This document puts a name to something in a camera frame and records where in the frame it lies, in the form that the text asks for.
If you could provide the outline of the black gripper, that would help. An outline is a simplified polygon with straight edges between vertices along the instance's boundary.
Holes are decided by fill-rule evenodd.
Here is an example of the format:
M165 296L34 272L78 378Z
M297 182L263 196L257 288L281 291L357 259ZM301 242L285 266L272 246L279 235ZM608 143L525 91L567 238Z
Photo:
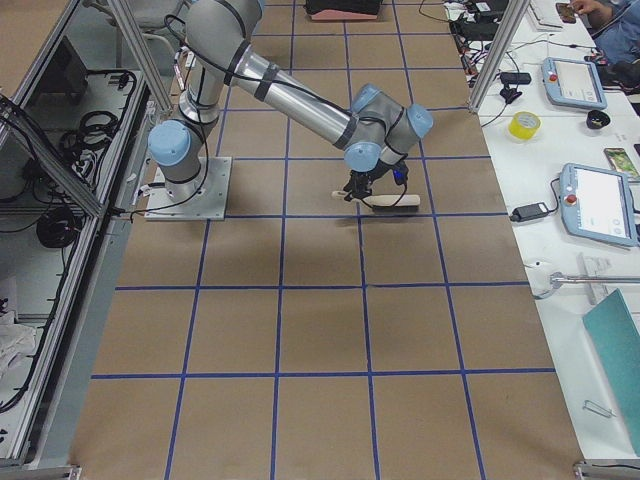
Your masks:
M351 170L349 180L343 187L343 191L346 193L345 200L364 200L370 197L372 195L373 183L383 177L390 169L390 165L378 161L376 166L367 172Z

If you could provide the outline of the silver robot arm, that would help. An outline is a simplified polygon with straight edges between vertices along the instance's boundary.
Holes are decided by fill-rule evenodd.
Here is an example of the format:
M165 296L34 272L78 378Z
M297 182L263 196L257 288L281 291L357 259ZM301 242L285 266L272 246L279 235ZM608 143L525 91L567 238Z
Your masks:
M373 183L391 173L406 186L405 160L433 126L431 113L419 104L404 107L368 83L344 109L309 90L278 65L256 53L251 36L264 11L261 1L197 1L185 19L185 46L198 72L180 97L177 112L152 128L148 148L175 203L189 200L207 177L198 153L216 125L224 86L238 87L343 151L350 169L347 184L335 197L370 208L417 207L420 198L375 195Z

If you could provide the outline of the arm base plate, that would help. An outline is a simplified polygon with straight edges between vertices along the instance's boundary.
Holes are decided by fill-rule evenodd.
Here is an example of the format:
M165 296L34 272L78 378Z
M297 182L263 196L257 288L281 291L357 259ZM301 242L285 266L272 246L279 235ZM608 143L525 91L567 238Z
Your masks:
M223 221L232 171L231 157L199 157L200 172L188 183L167 181L156 168L144 217L149 221Z

